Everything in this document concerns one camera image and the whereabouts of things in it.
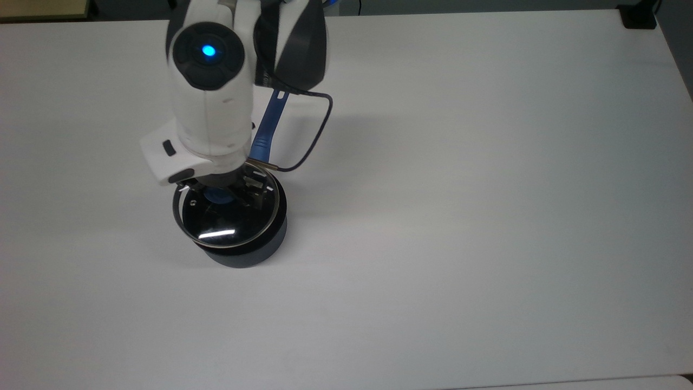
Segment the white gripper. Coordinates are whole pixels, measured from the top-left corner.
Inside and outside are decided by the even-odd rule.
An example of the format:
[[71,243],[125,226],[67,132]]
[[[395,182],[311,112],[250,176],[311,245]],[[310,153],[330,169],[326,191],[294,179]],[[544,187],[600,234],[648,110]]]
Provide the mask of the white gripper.
[[[176,197],[200,197],[205,185],[179,183],[209,175],[228,174],[245,163],[245,133],[232,135],[230,148],[221,155],[193,152],[183,143],[175,119],[140,140],[142,153],[156,182],[161,186],[176,183]],[[246,172],[242,175],[243,205],[255,211],[270,211],[270,174]]]

